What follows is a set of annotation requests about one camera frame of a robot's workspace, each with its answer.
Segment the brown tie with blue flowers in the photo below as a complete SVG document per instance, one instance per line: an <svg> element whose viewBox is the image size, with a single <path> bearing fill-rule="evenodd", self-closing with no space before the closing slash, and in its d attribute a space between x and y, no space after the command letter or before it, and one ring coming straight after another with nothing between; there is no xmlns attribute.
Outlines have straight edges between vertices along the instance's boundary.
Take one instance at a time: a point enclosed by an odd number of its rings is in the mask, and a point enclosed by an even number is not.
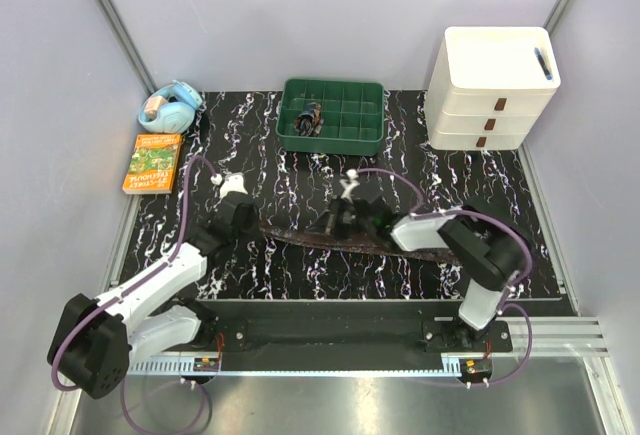
<svg viewBox="0 0 640 435"><path fill-rule="evenodd" d="M391 247L377 244L366 234L356 234L347 239L333 238L324 233L311 233L270 225L261 221L260 231L265 237L282 242L318 250L331 250L379 256L397 256L434 263L460 264L458 258L447 247L427 248L417 251L402 251L396 245Z"/></svg>

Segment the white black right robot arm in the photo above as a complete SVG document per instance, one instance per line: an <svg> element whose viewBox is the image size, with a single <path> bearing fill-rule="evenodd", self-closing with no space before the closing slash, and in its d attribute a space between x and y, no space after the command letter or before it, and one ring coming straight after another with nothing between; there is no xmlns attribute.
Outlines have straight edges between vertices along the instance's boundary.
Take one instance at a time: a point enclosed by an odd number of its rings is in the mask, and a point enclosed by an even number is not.
<svg viewBox="0 0 640 435"><path fill-rule="evenodd" d="M533 265L525 233L480 199L416 214L394 212L380 197L336 197L304 233L332 250L380 249L402 256L450 251L470 276L453 329L457 345L470 352L488 342L488 325L507 292Z"/></svg>

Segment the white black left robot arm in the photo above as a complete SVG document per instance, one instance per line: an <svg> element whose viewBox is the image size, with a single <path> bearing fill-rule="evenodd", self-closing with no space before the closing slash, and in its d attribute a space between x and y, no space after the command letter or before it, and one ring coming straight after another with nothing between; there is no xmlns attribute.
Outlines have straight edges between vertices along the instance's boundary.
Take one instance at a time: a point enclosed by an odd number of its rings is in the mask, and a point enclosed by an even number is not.
<svg viewBox="0 0 640 435"><path fill-rule="evenodd" d="M213 219L169 256L97 297L78 294L70 299L47 354L54 385L100 399L121 383L131 366L166 349L185 344L196 351L208 349L216 337L210 310L195 301L160 308L201 279L222 249L257 225L253 199L231 191Z"/></svg>

